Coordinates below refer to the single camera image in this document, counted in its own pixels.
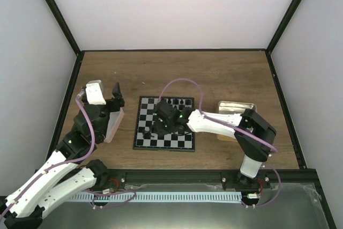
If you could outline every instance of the wooden tabletop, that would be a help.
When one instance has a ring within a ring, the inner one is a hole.
[[[270,68],[263,51],[109,51],[86,52],[61,139],[71,129],[78,113],[75,97],[90,80],[100,79],[105,99],[120,83],[125,116],[111,143],[102,143],[84,162],[100,159],[109,168],[138,169],[237,169],[243,160],[238,143],[220,141],[215,134],[197,133],[195,152],[133,150],[139,97],[159,95],[176,78],[195,80],[203,89],[203,110],[216,112],[218,102],[254,103],[258,113],[277,130],[274,146],[279,150],[269,159],[276,168],[298,168],[293,146],[281,110]],[[165,95],[194,97],[198,89],[188,82],[171,85]]]

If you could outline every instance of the chessboard square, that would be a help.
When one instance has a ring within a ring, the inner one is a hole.
[[[153,115],[145,115],[145,121],[152,121],[153,120]]]
[[[192,140],[192,134],[186,134],[184,136],[185,141],[191,141]]]
[[[170,147],[171,141],[161,141],[162,147]]]
[[[157,146],[157,139],[150,140],[150,146],[151,147],[156,147]]]
[[[152,121],[145,121],[145,126],[148,126],[148,127],[152,126]]]
[[[184,147],[184,141],[177,141],[178,147]]]
[[[148,98],[142,98],[141,103],[142,104],[148,104],[148,100],[149,100]]]
[[[141,109],[141,110],[139,111],[139,114],[140,114],[140,115],[148,115],[148,110],[147,110],[147,109]]]
[[[144,139],[143,140],[143,146],[145,146],[145,147],[150,147],[150,139]]]
[[[145,110],[147,115],[153,115],[154,114],[154,110],[153,109],[147,109]]]
[[[170,141],[170,147],[178,147],[177,141]]]
[[[170,141],[172,139],[172,135],[171,134],[166,134],[165,135],[165,140],[166,141]]]
[[[191,149],[192,148],[192,142],[185,142],[184,147],[186,147],[187,149]]]
[[[139,127],[145,127],[145,123],[146,123],[146,121],[139,121],[138,126]]]
[[[147,109],[154,110],[154,107],[155,107],[154,103],[148,104]]]
[[[138,132],[143,133],[145,131],[145,127],[138,127]]]
[[[143,133],[141,133],[141,132],[137,133],[137,140],[139,140],[139,139],[144,139]]]
[[[177,141],[177,140],[178,140],[178,135],[172,134],[172,135],[171,135],[171,140],[172,140],[172,141]]]
[[[143,146],[143,139],[137,139],[136,146]]]

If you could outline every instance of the purple cable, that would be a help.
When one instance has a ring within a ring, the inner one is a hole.
[[[172,80],[172,81],[171,81],[170,83],[168,83],[168,84],[166,85],[166,87],[162,90],[162,92],[161,92],[161,94],[160,94],[160,96],[159,96],[159,101],[161,100],[161,97],[162,97],[163,93],[164,93],[165,90],[169,87],[169,85],[172,84],[172,83],[174,83],[174,82],[178,82],[178,81],[180,81],[180,80],[185,80],[185,81],[191,82],[191,83],[195,84],[195,85],[198,87],[199,92],[200,92],[199,112],[204,116],[205,119],[210,120],[210,121],[215,122],[215,123],[218,123],[218,124],[221,124],[221,125],[224,125],[224,126],[229,127],[229,128],[231,128],[231,129],[234,129],[235,131],[238,131],[238,132],[240,132],[240,133],[242,133],[242,134],[244,134],[244,135],[247,135],[248,137],[250,137],[250,138],[252,138],[252,139],[254,139],[254,140],[260,142],[261,144],[263,144],[263,145],[269,147],[271,150],[273,150],[274,153],[277,153],[277,152],[278,152],[278,150],[277,150],[273,145],[271,145],[270,143],[268,143],[268,142],[266,142],[266,141],[264,141],[264,140],[262,140],[262,139],[256,137],[255,135],[253,135],[253,134],[251,134],[251,133],[249,133],[249,132],[247,132],[247,131],[244,131],[244,130],[241,129],[241,128],[238,128],[238,127],[236,127],[236,126],[233,126],[233,125],[231,125],[231,124],[229,124],[229,123],[222,122],[222,121],[220,121],[220,120],[217,120],[217,119],[214,119],[214,118],[211,118],[211,117],[208,117],[207,115],[205,115],[204,112],[202,111],[202,103],[203,103],[203,91],[202,91],[202,88],[199,86],[199,84],[197,84],[195,81],[193,81],[193,80],[191,80],[191,79],[179,78],[179,79]]]
[[[120,195],[120,194],[126,194],[126,193],[133,193],[133,196],[130,197],[128,200],[123,201],[123,202],[118,203],[118,204],[115,204],[115,205],[110,205],[110,206],[106,205],[106,206],[102,206],[103,209],[114,208],[115,206],[121,206],[121,205],[127,204],[128,202],[130,202],[131,200],[133,200],[133,199],[137,196],[137,193],[136,193],[134,190],[126,190],[126,191],[121,191],[121,192],[119,192],[119,193],[107,193],[107,194],[95,193],[95,192],[90,191],[90,190],[84,190],[84,192],[86,192],[86,193],[91,193],[91,194],[94,194],[94,195],[95,195],[95,197],[94,197],[93,200],[92,200],[92,206],[95,206],[94,201],[95,201],[98,197],[114,196],[114,195]]]
[[[267,164],[264,164],[264,165],[265,165],[266,167],[269,167],[270,169],[272,169],[272,170],[275,172],[275,174],[277,175],[277,178],[278,178],[278,181],[279,181],[279,188],[278,188],[278,191],[277,191],[277,193],[275,194],[275,196],[274,196],[270,201],[268,201],[268,202],[266,202],[266,203],[263,203],[263,204],[261,204],[261,205],[256,205],[255,208],[262,208],[262,207],[264,207],[264,206],[267,206],[267,205],[271,204],[273,201],[275,201],[275,200],[277,199],[277,197],[279,196],[279,194],[280,194],[280,192],[281,192],[281,178],[280,178],[280,175],[279,175],[278,171],[277,171],[274,167],[272,167],[272,166],[270,166],[270,165],[267,165]]]
[[[48,173],[51,169],[57,167],[57,166],[60,166],[60,165],[64,165],[64,164],[69,164],[69,163],[73,163],[73,162],[79,162],[79,161],[82,161],[86,158],[88,158],[93,150],[94,150],[94,147],[95,147],[95,135],[94,135],[94,129],[93,129],[93,126],[92,126],[92,123],[91,123],[91,120],[90,118],[88,117],[84,107],[82,106],[81,102],[80,102],[80,98],[83,96],[83,94],[85,94],[85,91],[82,90],[80,91],[79,94],[77,94],[76,98],[75,98],[75,101],[76,101],[76,104],[78,105],[78,107],[80,108],[82,114],[84,115],[85,119],[86,119],[86,122],[88,124],[88,127],[90,129],[90,132],[91,132],[91,138],[92,138],[92,141],[91,141],[91,148],[90,150],[88,151],[87,154],[85,154],[83,157],[81,158],[76,158],[76,159],[72,159],[72,160],[68,160],[68,161],[64,161],[64,162],[60,162],[60,163],[57,163],[57,164],[54,164],[50,167],[48,167],[47,169],[45,169],[45,171]],[[39,174],[37,177],[35,177],[21,192],[20,194],[13,200],[15,203],[25,194],[25,192],[27,192],[29,190],[29,188],[35,183],[38,181],[38,179],[40,177],[42,177],[44,174]],[[0,221],[4,218],[5,214],[14,206],[14,203],[10,204],[5,210],[4,212],[0,215]]]

